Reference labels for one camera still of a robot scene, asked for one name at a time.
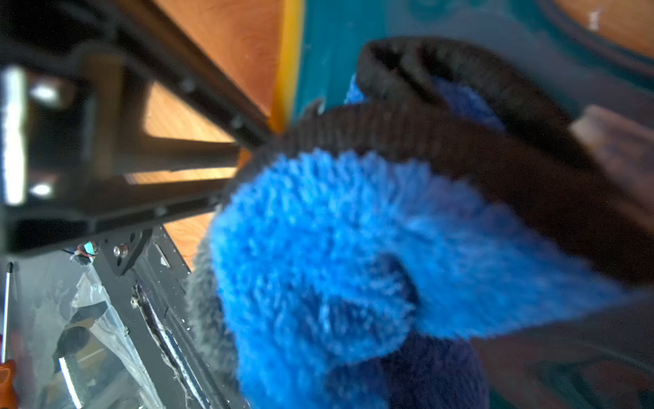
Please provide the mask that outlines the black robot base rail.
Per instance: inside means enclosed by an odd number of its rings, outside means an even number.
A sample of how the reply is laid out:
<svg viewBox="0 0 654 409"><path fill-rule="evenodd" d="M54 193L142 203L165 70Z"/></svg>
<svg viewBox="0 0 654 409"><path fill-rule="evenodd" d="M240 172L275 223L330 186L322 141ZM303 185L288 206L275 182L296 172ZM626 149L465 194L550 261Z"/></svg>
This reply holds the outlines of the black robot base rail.
<svg viewBox="0 0 654 409"><path fill-rule="evenodd" d="M164 227L101 238L94 268L161 407L248 407L194 344L185 300L191 271Z"/></svg>

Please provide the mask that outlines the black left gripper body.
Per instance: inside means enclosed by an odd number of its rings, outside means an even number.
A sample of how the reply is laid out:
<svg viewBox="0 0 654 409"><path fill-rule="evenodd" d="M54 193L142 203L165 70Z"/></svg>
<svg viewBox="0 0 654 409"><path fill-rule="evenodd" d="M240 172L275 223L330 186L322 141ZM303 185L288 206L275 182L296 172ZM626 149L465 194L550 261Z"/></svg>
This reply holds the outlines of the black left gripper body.
<svg viewBox="0 0 654 409"><path fill-rule="evenodd" d="M227 142L151 136L152 85ZM267 119L153 1L1 4L1 252L32 254L210 211L224 181L132 173L232 167Z"/></svg>

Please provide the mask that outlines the blue microfiber cloth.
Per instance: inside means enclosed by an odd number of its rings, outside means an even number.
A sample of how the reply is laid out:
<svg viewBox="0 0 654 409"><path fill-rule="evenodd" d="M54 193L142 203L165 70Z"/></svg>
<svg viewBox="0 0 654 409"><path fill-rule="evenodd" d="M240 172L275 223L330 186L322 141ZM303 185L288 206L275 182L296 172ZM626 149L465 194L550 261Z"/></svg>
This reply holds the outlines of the blue microfiber cloth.
<svg viewBox="0 0 654 409"><path fill-rule="evenodd" d="M653 132L571 119L529 78L491 105L307 114L229 183L190 275L204 362L254 408L486 408L472 340L633 303L653 283Z"/></svg>

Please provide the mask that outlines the teal rubber boot orange sole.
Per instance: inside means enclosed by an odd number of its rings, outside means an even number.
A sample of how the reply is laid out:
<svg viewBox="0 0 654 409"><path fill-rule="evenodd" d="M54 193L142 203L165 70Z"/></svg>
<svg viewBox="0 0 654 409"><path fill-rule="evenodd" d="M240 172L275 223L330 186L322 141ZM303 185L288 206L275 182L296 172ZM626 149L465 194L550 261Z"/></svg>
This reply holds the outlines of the teal rubber boot orange sole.
<svg viewBox="0 0 654 409"><path fill-rule="evenodd" d="M491 105L529 78L564 111L600 106L653 124L650 1L286 1L271 114L372 99L439 104L433 78Z"/></svg>

